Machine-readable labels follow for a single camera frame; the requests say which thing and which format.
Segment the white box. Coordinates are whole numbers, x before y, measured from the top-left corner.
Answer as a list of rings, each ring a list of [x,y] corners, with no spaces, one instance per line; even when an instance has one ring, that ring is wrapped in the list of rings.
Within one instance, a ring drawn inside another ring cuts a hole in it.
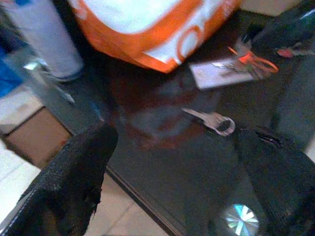
[[[302,0],[242,0],[240,8],[268,16],[278,16]]]

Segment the silver key with ring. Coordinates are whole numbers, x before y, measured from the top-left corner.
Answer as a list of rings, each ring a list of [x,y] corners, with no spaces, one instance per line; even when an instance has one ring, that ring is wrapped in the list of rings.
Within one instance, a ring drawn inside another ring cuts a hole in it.
[[[203,113],[189,108],[182,108],[182,111],[202,120],[203,124],[206,127],[214,130],[217,134],[219,134],[222,137],[227,137],[235,131],[236,128],[235,122],[231,118],[222,116],[219,113],[216,112]],[[220,130],[220,127],[225,122],[229,122],[229,126],[225,130]]]

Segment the white flat card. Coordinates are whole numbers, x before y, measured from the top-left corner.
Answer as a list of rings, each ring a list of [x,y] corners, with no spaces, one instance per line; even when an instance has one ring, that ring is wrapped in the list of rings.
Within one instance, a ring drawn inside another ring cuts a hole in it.
[[[207,62],[190,63],[189,68],[196,86],[200,89],[214,89],[244,82],[253,81],[248,72],[236,72],[224,64],[231,64],[232,58],[224,58]]]

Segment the white cylindrical bin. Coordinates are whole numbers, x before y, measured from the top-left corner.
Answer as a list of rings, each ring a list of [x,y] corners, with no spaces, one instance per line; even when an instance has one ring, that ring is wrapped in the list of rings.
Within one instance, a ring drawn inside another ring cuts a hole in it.
[[[51,0],[0,0],[0,5],[52,76],[75,79],[84,63]]]

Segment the holographic round sticker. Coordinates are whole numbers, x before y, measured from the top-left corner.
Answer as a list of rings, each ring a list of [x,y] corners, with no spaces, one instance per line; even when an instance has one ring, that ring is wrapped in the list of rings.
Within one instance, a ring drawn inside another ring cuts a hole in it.
[[[255,213],[244,204],[233,204],[223,213],[223,218],[233,236],[256,236],[259,220]]]

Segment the blue plastic object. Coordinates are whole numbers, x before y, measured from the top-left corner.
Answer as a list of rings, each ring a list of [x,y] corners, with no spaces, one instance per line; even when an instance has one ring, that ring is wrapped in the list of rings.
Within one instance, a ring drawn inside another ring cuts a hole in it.
[[[5,50],[0,45],[0,98],[23,83],[23,80],[4,62],[5,55]]]

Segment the grey metal frame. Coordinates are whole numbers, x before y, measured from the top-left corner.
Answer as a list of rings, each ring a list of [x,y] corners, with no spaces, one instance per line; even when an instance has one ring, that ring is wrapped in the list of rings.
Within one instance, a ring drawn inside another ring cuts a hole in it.
[[[92,68],[84,68],[75,80],[61,83],[54,81],[28,48],[8,54],[4,62],[71,134],[109,121],[108,107]]]

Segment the bunch of silver keys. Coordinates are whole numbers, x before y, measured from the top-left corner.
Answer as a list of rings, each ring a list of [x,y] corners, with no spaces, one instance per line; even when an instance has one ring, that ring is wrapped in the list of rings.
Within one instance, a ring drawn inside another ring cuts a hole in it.
[[[263,79],[264,75],[260,69],[250,62],[241,62],[241,57],[249,53],[250,49],[251,41],[244,43],[241,39],[238,39],[232,48],[229,47],[229,50],[234,53],[231,61],[213,62],[212,65],[226,70],[226,72],[221,73],[223,77],[249,73],[255,80]]]

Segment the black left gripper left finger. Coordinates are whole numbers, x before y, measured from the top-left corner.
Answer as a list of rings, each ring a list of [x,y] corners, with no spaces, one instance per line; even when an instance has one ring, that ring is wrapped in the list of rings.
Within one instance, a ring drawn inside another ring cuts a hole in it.
[[[117,142],[104,122],[73,136],[0,223],[0,236],[84,236]]]

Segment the red key tag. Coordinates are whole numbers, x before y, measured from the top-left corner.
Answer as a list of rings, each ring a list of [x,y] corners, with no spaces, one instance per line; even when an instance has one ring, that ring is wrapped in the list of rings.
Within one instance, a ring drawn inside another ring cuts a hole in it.
[[[293,50],[291,48],[278,49],[277,54],[284,58],[292,58],[294,57]]]

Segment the dark green object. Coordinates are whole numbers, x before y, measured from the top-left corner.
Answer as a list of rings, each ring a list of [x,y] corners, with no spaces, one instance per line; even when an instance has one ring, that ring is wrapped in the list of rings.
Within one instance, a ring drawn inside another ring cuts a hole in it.
[[[315,0],[302,0],[269,22],[252,39],[257,49],[292,46],[315,36]]]

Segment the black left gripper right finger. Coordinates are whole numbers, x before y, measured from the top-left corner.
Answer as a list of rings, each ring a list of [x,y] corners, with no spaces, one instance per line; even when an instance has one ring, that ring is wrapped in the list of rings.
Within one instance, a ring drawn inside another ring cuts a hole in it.
[[[269,236],[315,236],[315,163],[289,139],[242,129],[237,149],[268,218]]]

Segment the orange and white bag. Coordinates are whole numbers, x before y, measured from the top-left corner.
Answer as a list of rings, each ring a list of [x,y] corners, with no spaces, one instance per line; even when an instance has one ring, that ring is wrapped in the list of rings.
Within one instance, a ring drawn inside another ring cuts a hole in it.
[[[90,44],[111,57],[168,73],[242,0],[68,0]]]

